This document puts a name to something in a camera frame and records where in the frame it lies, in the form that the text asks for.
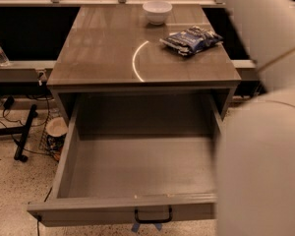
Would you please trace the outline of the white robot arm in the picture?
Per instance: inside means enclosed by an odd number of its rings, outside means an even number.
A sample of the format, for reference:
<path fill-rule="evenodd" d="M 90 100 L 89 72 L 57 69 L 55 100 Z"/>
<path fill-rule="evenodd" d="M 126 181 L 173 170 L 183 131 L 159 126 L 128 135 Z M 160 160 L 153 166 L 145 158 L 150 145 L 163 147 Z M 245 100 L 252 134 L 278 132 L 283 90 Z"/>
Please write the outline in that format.
<path fill-rule="evenodd" d="M 224 0 L 266 89 L 216 151 L 218 236 L 295 236 L 295 5 Z"/>

